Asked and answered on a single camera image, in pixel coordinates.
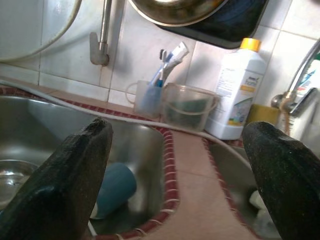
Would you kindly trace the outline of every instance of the stainless steel sink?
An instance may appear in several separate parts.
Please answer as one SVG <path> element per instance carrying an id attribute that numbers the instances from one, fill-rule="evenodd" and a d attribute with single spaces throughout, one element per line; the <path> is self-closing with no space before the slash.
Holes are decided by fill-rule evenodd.
<path id="1" fill-rule="evenodd" d="M 241 147 L 233 147 L 246 160 L 248 157 Z M 249 202 L 251 194 L 257 190 L 254 175 L 238 157 L 218 144 L 210 144 L 209 150 L 219 172 L 226 182 L 228 191 L 244 222 L 253 230 L 258 210 Z"/>
<path id="2" fill-rule="evenodd" d="M 41 165 L 68 135 L 95 117 L 40 100 L 0 96 L 0 160 Z M 139 124 L 109 120 L 114 131 L 108 164 L 121 162 L 133 172 L 137 191 L 105 220 L 92 224 L 98 234 L 129 231 L 156 215 L 164 199 L 164 137 Z"/>

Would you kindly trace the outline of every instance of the countertop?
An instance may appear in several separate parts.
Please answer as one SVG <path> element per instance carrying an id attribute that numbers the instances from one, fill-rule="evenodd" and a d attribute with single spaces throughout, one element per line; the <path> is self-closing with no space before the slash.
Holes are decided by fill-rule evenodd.
<path id="1" fill-rule="evenodd" d="M 133 113 L 128 107 L 23 84 L 54 97 L 127 114 Z M 141 236 L 131 239 L 143 237 L 145 240 L 256 240 L 257 238 L 231 211 L 202 138 L 177 131 L 172 131 L 172 135 L 179 206 L 169 219 L 152 232 L 145 236 L 142 232 Z"/>

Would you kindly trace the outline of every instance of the plastic container handle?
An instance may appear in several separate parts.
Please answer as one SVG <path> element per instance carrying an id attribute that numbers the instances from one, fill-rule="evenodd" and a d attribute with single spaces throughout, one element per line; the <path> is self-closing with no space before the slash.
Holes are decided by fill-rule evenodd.
<path id="1" fill-rule="evenodd" d="M 219 101 L 215 100 L 215 98 L 216 98 L 215 95 L 212 95 L 213 96 L 213 103 L 212 103 L 212 106 L 208 110 L 199 111 L 199 112 L 182 111 L 182 110 L 176 108 L 171 103 L 169 103 L 168 101 L 165 100 L 165 96 L 166 96 L 166 93 L 167 93 L 167 86 L 168 85 L 166 85 L 164 87 L 164 90 L 163 90 L 163 102 L 165 102 L 171 109 L 175 110 L 176 112 L 178 112 L 180 114 L 189 115 L 189 116 L 196 116 L 196 115 L 206 114 L 208 112 L 211 112 L 218 105 Z"/>
<path id="2" fill-rule="evenodd" d="M 126 87 L 125 93 L 124 93 L 126 100 L 127 100 L 129 103 L 131 103 L 131 104 L 135 104 L 135 102 L 134 102 L 134 101 L 131 101 L 131 100 L 128 98 L 128 90 L 129 90 L 129 88 L 131 88 L 131 87 L 134 86 L 134 85 L 138 85 L 138 82 L 134 82 L 134 83 L 129 84 L 129 85 Z"/>

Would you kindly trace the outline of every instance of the metal bowl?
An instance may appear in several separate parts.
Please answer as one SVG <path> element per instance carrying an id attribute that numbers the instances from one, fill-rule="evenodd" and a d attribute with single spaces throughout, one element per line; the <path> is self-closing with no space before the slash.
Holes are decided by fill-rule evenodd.
<path id="1" fill-rule="evenodd" d="M 219 10 L 228 0 L 129 0 L 149 21 L 167 27 L 200 22 Z"/>
<path id="2" fill-rule="evenodd" d="M 0 160 L 0 210 L 8 205 L 37 168 L 26 161 Z"/>

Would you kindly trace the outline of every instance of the white hose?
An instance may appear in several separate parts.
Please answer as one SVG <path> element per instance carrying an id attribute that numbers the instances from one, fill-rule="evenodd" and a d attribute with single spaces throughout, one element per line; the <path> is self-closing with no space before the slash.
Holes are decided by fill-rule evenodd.
<path id="1" fill-rule="evenodd" d="M 77 14 L 80 9 L 81 2 L 82 2 L 82 0 L 74 0 L 73 9 L 72 9 L 72 12 L 71 12 L 68 20 L 67 20 L 66 25 L 52 39 L 50 39 L 46 44 L 43 44 L 40 48 L 35 49 L 29 53 L 26 53 L 26 54 L 23 54 L 20 56 L 0 57 L 0 63 L 14 62 L 14 61 L 17 61 L 20 59 L 25 59 L 25 58 L 31 57 L 35 54 L 40 53 L 42 50 L 46 49 L 47 47 L 49 47 L 50 45 L 55 43 L 59 38 L 61 38 L 65 34 L 65 32 L 70 28 L 70 26 L 72 25 L 72 23 L 76 19 Z"/>
<path id="2" fill-rule="evenodd" d="M 7 80 L 3 80 L 0 79 L 0 85 L 6 85 L 9 87 L 13 87 L 13 88 L 17 88 L 17 89 L 21 89 L 24 90 L 26 92 L 29 92 L 33 95 L 39 96 L 43 99 L 46 99 L 50 102 L 56 103 L 58 105 L 67 107 L 67 108 L 71 108 L 80 112 L 84 112 L 87 114 L 91 114 L 91 115 L 96 115 L 102 118 L 108 118 L 108 119 L 112 119 L 112 120 L 119 120 L 119 121 L 124 121 L 127 123 L 134 123 L 134 124 L 142 124 L 145 126 L 150 126 L 150 127 L 160 127 L 160 128 L 166 128 L 166 129 L 171 129 L 171 130 L 175 130 L 175 131 L 180 131 L 180 132 L 184 132 L 184 133 L 188 133 L 188 134 L 192 134 L 195 136 L 199 136 L 205 139 L 208 139 L 216 144 L 221 145 L 222 147 L 224 147 L 225 149 L 227 149 L 229 152 L 231 152 L 233 155 L 235 155 L 237 158 L 239 158 L 243 164 L 245 164 L 249 169 L 251 169 L 251 166 L 249 164 L 249 162 L 247 160 L 245 160 L 237 151 L 235 151 L 232 147 L 230 147 L 228 144 L 226 144 L 225 142 L 219 140 L 218 138 L 211 136 L 208 133 L 205 132 L 197 132 L 197 131 L 191 131 L 191 130 L 187 130 L 181 127 L 177 127 L 177 126 L 171 126 L 168 125 L 166 123 L 162 123 L 162 122 L 156 122 L 156 121 L 148 121 L 148 120 L 139 120 L 139 119 L 132 119 L 132 118 L 128 118 L 128 117 L 122 117 L 122 116 L 115 116 L 115 115 L 111 115 L 111 114 L 106 114 L 106 113 L 102 113 L 102 112 L 97 112 L 97 111 L 93 111 L 90 109 L 86 109 L 83 107 L 79 107 L 70 103 L 67 103 L 63 100 L 60 100 L 58 98 L 55 98 L 53 96 L 50 96 L 48 94 L 45 94 L 43 92 L 40 92 L 38 90 L 32 89 L 28 86 L 23 86 L 20 85 L 18 83 L 13 83 Z"/>

